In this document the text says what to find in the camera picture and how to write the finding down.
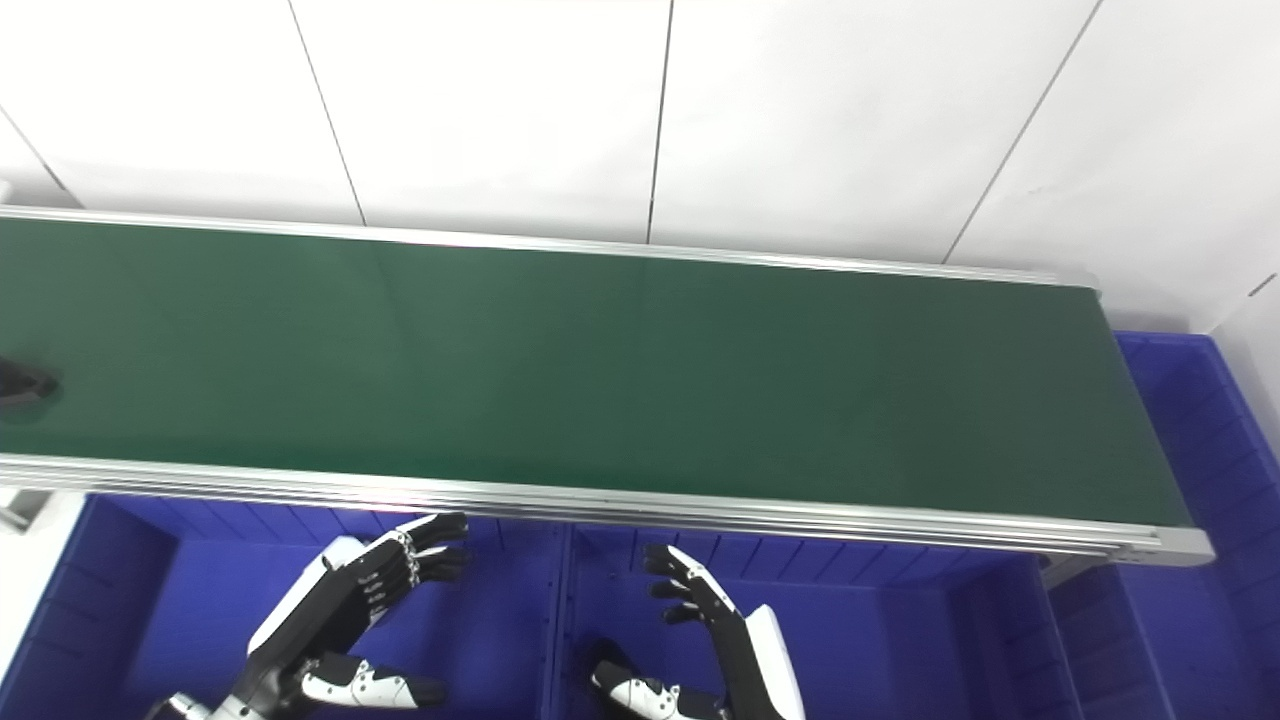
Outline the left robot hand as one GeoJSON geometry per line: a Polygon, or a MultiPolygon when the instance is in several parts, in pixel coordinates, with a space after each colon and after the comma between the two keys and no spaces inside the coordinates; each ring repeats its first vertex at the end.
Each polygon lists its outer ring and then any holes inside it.
{"type": "Polygon", "coordinates": [[[214,719],[306,719],[324,706],[416,710],[442,705],[443,682],[352,652],[411,591],[460,578],[462,512],[438,512],[365,542],[339,536],[300,574],[251,635],[244,666],[214,719]]]}

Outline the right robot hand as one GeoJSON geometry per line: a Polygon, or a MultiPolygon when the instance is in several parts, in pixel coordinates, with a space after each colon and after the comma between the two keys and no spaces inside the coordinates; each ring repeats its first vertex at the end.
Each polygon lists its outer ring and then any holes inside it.
{"type": "Polygon", "coordinates": [[[673,544],[648,544],[644,568],[658,582],[650,597],[668,600],[669,625],[699,623],[709,633],[724,691],[721,694],[645,676],[622,659],[603,656],[590,673],[607,707],[628,719],[804,719],[794,665],[774,610],[742,612],[710,570],[673,544]]]}

